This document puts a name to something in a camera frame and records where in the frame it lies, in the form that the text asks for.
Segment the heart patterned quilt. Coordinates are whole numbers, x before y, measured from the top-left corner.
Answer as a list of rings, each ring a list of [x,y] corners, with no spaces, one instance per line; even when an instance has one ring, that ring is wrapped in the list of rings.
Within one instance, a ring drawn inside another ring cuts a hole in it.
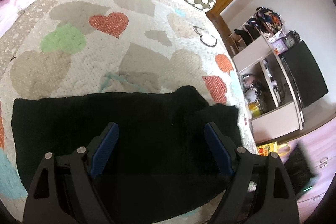
[[[239,108],[244,147],[257,151],[236,68],[206,15],[181,0],[36,0],[1,36],[1,201],[17,221],[27,191],[11,129],[17,98],[168,93],[194,86]]]

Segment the yellow bag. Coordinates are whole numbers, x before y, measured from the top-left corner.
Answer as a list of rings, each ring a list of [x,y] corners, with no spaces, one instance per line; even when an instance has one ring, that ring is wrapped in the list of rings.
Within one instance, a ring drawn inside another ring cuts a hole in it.
[[[288,154],[291,147],[288,143],[278,144],[276,141],[257,146],[259,155],[268,156],[271,152],[276,152],[280,156]]]

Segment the white shelf unit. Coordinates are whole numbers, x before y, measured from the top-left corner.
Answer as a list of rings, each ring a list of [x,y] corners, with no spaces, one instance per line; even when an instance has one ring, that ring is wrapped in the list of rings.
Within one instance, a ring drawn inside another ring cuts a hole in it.
[[[226,39],[238,72],[256,143],[303,129],[303,105],[294,77],[280,55],[288,50],[282,18],[267,7]]]

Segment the black pants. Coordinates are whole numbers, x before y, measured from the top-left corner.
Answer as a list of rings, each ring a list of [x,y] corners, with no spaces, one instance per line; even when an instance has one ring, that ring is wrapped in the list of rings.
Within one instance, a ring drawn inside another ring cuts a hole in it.
[[[87,146],[106,126],[120,135],[97,193],[115,223],[155,223],[208,203],[227,187],[205,140],[214,122],[235,145],[238,109],[209,105],[192,86],[167,94],[101,93],[38,101],[16,99],[11,127],[18,173],[29,188],[45,153]]]

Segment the black monitor screen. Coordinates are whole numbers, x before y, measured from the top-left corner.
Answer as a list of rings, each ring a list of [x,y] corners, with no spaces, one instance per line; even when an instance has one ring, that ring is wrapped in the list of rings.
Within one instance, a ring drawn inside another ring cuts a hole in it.
[[[303,109],[329,92],[322,72],[303,40],[282,53],[280,60],[289,72]]]

